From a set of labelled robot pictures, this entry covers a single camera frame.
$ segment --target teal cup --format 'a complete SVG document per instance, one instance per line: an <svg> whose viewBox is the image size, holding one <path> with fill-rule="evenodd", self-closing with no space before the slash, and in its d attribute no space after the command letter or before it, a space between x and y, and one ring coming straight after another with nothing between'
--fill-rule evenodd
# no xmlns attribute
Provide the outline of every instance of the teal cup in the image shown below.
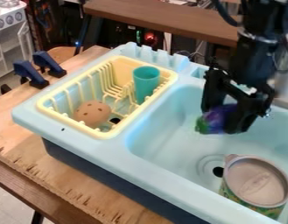
<svg viewBox="0 0 288 224"><path fill-rule="evenodd" d="M153 90L159 85L160 71L153 66L140 66L133 70L133 81L137 104L142 104L144 98L152 95Z"/></svg>

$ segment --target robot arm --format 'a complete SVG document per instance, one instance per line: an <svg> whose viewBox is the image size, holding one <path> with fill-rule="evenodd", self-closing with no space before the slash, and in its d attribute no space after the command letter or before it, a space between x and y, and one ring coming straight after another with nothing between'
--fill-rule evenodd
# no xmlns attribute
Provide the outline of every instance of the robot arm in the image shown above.
<svg viewBox="0 0 288 224"><path fill-rule="evenodd" d="M277 58L282 51L288 52L288 1L284 0L242 0L243 19L238 24L220 6L219 0L212 0L221 16L230 25L241 25L239 40L228 71L214 61L206 72L201 109L208 112L223 105L226 95L237 101L228 112L223 131L235 134L247 131L258 116L266 116L275 97L275 91L267 84L277 71ZM254 94L246 94L232 85L255 88Z"/></svg>

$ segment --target metal can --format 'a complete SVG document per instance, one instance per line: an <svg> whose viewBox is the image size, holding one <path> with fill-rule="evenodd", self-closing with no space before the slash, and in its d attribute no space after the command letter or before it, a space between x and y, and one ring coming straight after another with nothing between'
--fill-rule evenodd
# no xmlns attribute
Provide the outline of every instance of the metal can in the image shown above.
<svg viewBox="0 0 288 224"><path fill-rule="evenodd" d="M288 200L288 177L272 163L252 155L229 155L220 195L274 220Z"/></svg>

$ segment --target light blue sink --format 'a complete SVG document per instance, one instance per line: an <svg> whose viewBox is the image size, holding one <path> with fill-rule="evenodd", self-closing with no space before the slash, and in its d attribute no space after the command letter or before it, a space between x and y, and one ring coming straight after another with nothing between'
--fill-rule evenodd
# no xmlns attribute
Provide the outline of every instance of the light blue sink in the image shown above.
<svg viewBox="0 0 288 224"><path fill-rule="evenodd" d="M35 109L36 101L81 71L123 54L179 73L179 79L139 119L109 140L96 140ZM217 192L221 178L215 167L228 154L255 154L288 174L288 110L273 107L249 132L203 136L194 131L207 68L182 56L152 52L133 43L122 45L80 71L70 74L13 110L14 121L73 154L140 186L210 223L288 224L288 203L278 221L271 220Z"/></svg>

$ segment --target yellow dish rack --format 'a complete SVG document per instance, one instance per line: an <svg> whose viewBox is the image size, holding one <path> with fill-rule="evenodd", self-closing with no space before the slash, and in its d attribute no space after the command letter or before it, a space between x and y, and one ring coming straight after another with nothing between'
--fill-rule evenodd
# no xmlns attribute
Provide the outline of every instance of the yellow dish rack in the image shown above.
<svg viewBox="0 0 288 224"><path fill-rule="evenodd" d="M160 84L154 89L152 96L147 96L144 103L138 105L132 72L141 66L159 69ZM37 109L92 137L109 139L139 117L177 79L178 75L172 70L125 56L113 56L44 95L37 101ZM107 121L95 129L88 127L83 121L75 121L74 111L83 102L90 100L107 103L111 107L109 120L118 118L121 121L118 124Z"/></svg>

